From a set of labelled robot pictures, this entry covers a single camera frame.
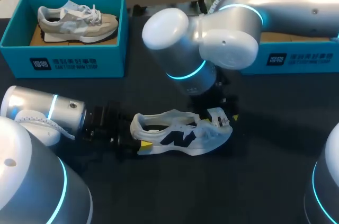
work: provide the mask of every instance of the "shoe tongue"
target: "shoe tongue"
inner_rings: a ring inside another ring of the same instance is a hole
[[[62,19],[66,14],[71,14],[74,15],[76,17],[83,17],[84,14],[79,11],[79,5],[72,2],[72,1],[68,1],[62,8],[60,11],[60,19]]]
[[[71,14],[76,17],[84,17],[85,14],[83,14],[81,11],[75,11],[75,10],[70,10],[67,8],[61,8],[60,11],[60,19],[62,19],[66,14]]]

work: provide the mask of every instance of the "glowing blue light ring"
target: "glowing blue light ring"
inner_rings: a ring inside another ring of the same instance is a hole
[[[58,97],[58,94],[55,94],[53,96],[51,108],[49,109],[49,112],[48,112],[48,117],[47,117],[48,120],[50,120],[51,117],[52,117],[52,114],[53,114],[53,111],[54,111],[54,106],[55,106],[55,101],[57,101],[57,97]]]
[[[200,65],[200,67],[198,69],[196,69],[194,72],[192,72],[191,74],[188,74],[187,76],[183,76],[183,77],[173,77],[169,74],[167,74],[170,78],[172,79],[175,79],[175,80],[183,80],[183,79],[186,79],[186,78],[189,78],[189,77],[192,77],[194,76],[196,73],[198,73],[202,67],[205,65],[206,61],[203,61],[203,63]]]
[[[318,201],[318,204],[319,204],[320,208],[321,208],[322,211],[326,214],[326,216],[330,219],[330,221],[331,221],[333,224],[337,224],[337,222],[335,222],[335,221],[331,218],[331,216],[329,216],[329,214],[326,212],[326,210],[324,209],[323,205],[320,203],[319,198],[318,198],[318,196],[317,196],[316,189],[315,189],[315,187],[314,187],[314,172],[315,172],[315,170],[316,170],[316,166],[317,166],[317,163],[316,163],[316,165],[314,166],[313,174],[312,174],[312,186],[313,186],[314,196],[316,197],[316,200]]]
[[[54,210],[54,213],[52,214],[51,218],[49,218],[49,220],[47,221],[46,224],[51,224],[55,217],[57,216],[62,204],[63,204],[63,201],[65,199],[65,194],[66,194],[66,187],[67,187],[67,175],[66,175],[66,169],[65,169],[65,166],[64,166],[64,163],[61,161],[61,159],[59,158],[59,161],[63,167],[63,171],[64,171],[64,187],[63,187],[63,192],[61,193],[61,198],[60,198],[60,201],[57,205],[57,207],[55,208]]]
[[[248,5],[245,5],[245,4],[229,4],[229,5],[226,5],[226,6],[222,7],[222,8],[220,8],[219,11],[222,11],[222,10],[224,10],[226,8],[232,8],[232,7],[241,7],[241,8],[246,8],[246,9],[248,9],[250,11],[253,11],[255,14],[257,14],[260,17],[261,23],[264,24],[264,19],[261,16],[261,14],[259,13],[259,11],[257,11],[256,9],[254,9],[254,8],[248,6]]]

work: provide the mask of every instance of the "shoe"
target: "shoe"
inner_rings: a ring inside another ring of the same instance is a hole
[[[102,14],[86,5],[68,1],[62,8],[40,7],[38,22],[45,42],[77,40],[83,43],[99,42],[114,34],[118,20],[114,15]]]
[[[212,122],[201,120],[198,114],[178,110],[157,115],[136,114],[130,127],[132,137],[153,144],[138,154],[161,154],[178,150],[195,156],[220,147],[232,133],[225,113],[220,110],[220,115],[208,110]]]

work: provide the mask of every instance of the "teal box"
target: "teal box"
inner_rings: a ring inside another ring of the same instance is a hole
[[[119,18],[117,44],[30,47],[40,6],[60,8],[68,0],[20,0],[0,42],[16,78],[123,77],[128,38],[125,0],[70,0]]]
[[[242,74],[338,73],[339,43],[263,42],[257,59]]]

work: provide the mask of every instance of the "logo on box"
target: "logo on box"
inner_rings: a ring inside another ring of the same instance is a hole
[[[281,66],[286,60],[286,53],[272,53],[267,61],[267,66]]]
[[[30,61],[35,70],[51,70],[47,58],[30,58]]]

